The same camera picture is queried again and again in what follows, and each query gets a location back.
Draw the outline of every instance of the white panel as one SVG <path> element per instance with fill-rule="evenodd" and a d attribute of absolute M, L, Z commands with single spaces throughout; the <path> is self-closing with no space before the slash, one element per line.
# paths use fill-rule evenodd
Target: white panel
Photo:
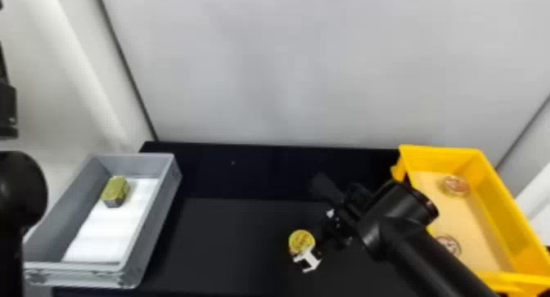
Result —
<path fill-rule="evenodd" d="M 499 164 L 498 173 L 514 196 L 521 192 L 531 193 L 534 189 L 538 191 L 538 194 L 532 196 L 533 198 L 539 198 L 543 193 L 550 196 L 550 183 L 546 182 L 550 177 L 550 167 L 548 167 L 548 172 L 543 171 L 534 179 L 535 175 L 549 163 L 550 102 L 546 102 L 533 123 L 525 130 L 523 136 L 503 162 Z"/>
<path fill-rule="evenodd" d="M 104 0 L 162 140 L 482 148 L 550 87 L 550 0 Z"/>

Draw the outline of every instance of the black tabletop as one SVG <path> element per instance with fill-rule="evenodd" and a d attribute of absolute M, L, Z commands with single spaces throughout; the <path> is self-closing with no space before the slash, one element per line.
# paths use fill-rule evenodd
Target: black tabletop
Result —
<path fill-rule="evenodd" d="M 183 175 L 142 284 L 56 288 L 55 296 L 416 296 L 357 245 L 306 275 L 287 253 L 288 234 L 327 208 L 307 191 L 314 174 L 375 190 L 390 178 L 397 151 L 146 142 L 141 152 L 175 154 Z"/>

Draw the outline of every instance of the gray plastic bin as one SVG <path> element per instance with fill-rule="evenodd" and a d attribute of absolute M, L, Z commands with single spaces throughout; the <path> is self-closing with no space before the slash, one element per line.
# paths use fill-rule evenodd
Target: gray plastic bin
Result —
<path fill-rule="evenodd" d="M 130 247 L 119 263 L 68 263 L 61 259 L 114 175 L 158 178 Z M 91 155 L 52 211 L 24 244 L 25 279 L 41 286 L 130 289 L 143 277 L 181 173 L 171 154 Z"/>

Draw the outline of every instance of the black pole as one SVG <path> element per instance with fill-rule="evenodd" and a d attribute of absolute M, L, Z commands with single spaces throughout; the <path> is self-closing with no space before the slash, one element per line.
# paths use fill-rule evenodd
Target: black pole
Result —
<path fill-rule="evenodd" d="M 23 296 L 21 234 L 0 229 L 0 296 Z"/>
<path fill-rule="evenodd" d="M 419 295 L 440 297 L 496 297 L 466 265 L 454 257 L 420 223 L 387 218 L 381 236 L 386 258 Z"/>

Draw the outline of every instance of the gold coin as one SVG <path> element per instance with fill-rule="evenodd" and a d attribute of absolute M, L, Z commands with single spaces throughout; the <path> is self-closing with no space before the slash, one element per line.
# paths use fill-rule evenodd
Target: gold coin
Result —
<path fill-rule="evenodd" d="M 465 178 L 449 175 L 443 178 L 443 189 L 453 196 L 465 196 L 470 193 L 470 185 Z"/>
<path fill-rule="evenodd" d="M 292 255 L 298 255 L 310 246 L 315 246 L 315 238 L 308 231 L 296 230 L 288 238 L 288 246 Z"/>

